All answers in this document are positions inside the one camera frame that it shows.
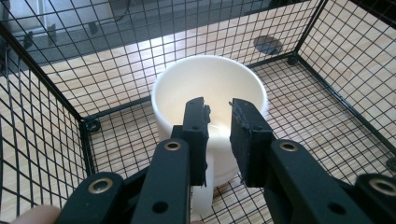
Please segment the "metal grid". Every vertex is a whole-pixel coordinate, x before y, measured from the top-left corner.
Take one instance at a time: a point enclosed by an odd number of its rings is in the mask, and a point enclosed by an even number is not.
[[[148,99],[156,76],[178,59],[215,54],[252,67],[267,89],[267,119],[277,137],[302,143],[331,175],[348,183],[363,173],[394,175],[385,163],[396,145],[396,34],[351,2],[314,0],[269,10],[265,1],[222,0],[191,11],[194,1],[131,0],[127,10],[107,16],[98,10],[118,1],[42,1],[47,11],[19,2],[30,8],[28,15],[19,17],[9,1],[0,2],[8,9],[3,24],[19,29],[14,37],[73,109],[101,120],[102,130],[89,136],[95,171],[127,177],[148,166],[158,134],[150,102],[136,100]],[[311,30],[321,3],[327,4]],[[166,10],[170,17],[162,16]],[[93,21],[82,16],[89,11]],[[67,13],[77,25],[66,21]],[[57,25],[46,23],[46,16]],[[36,21],[32,33],[24,23],[29,20]],[[280,54],[298,50],[300,63],[275,61],[256,49],[254,40],[268,35],[283,43]],[[20,60],[24,52],[0,47],[0,63],[7,62],[0,76],[4,222],[35,204],[62,206],[86,177],[87,157],[79,116],[35,77],[43,74]],[[262,189],[245,188],[239,176],[215,196],[206,223],[272,221]]]
[[[266,118],[276,137],[303,144],[334,177],[353,184],[366,173],[391,175],[392,154],[301,64],[286,60],[252,68],[270,100]],[[158,143],[150,103],[100,118],[105,127],[91,134],[97,171],[127,177],[149,165]],[[205,223],[271,222],[262,189],[248,189],[240,176],[215,189],[213,214]],[[192,214],[192,219],[201,219]]]
[[[86,177],[78,120],[32,71],[1,71],[0,97],[0,220],[38,204],[62,206]]]
[[[391,7],[394,3],[384,8],[384,12]],[[354,3],[329,1],[299,51],[370,122],[373,130],[389,141],[388,147],[393,146],[394,152],[395,36],[394,28]]]
[[[292,52],[318,6],[318,1],[306,1],[265,10],[268,7],[250,0],[208,1],[207,7],[196,5],[198,1],[153,1],[149,5],[133,1],[121,21],[109,24],[110,19],[101,19],[94,10],[108,2],[84,1],[83,6],[75,2],[63,1],[62,8],[50,4],[47,13],[30,12],[32,20],[56,18],[59,27],[55,33],[37,22],[41,33],[25,32],[17,38],[22,43],[25,38],[31,40],[28,52],[82,117],[149,96],[156,75],[181,58],[209,54],[256,63],[273,57],[254,46],[254,39],[263,35],[282,42],[281,54]],[[89,31],[91,22],[78,14],[89,11],[97,24],[95,34]],[[12,8],[8,13],[8,20],[23,30],[26,18],[16,18]],[[67,24],[66,13],[75,15],[78,26]],[[86,46],[91,49],[81,51]]]

